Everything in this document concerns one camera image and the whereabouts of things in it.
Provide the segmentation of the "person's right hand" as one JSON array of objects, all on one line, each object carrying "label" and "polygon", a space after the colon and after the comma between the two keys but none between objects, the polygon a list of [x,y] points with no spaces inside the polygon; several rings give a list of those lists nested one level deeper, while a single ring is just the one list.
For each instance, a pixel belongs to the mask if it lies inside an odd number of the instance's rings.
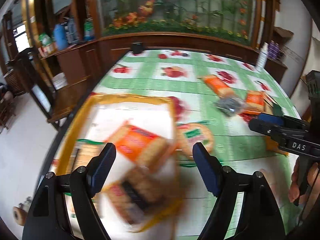
[{"label": "person's right hand", "polygon": [[289,189],[289,200],[290,202],[294,202],[297,198],[299,198],[299,203],[302,204],[306,202],[308,196],[310,197],[309,199],[314,199],[316,200],[318,195],[319,195],[319,168],[318,168],[318,163],[314,163],[312,167],[309,169],[308,172],[308,183],[310,186],[313,185],[313,189],[311,192],[307,195],[300,195],[299,192],[299,186],[297,185],[297,180],[298,180],[298,171],[299,171],[299,158],[296,160],[293,173],[291,176],[291,186]]}]

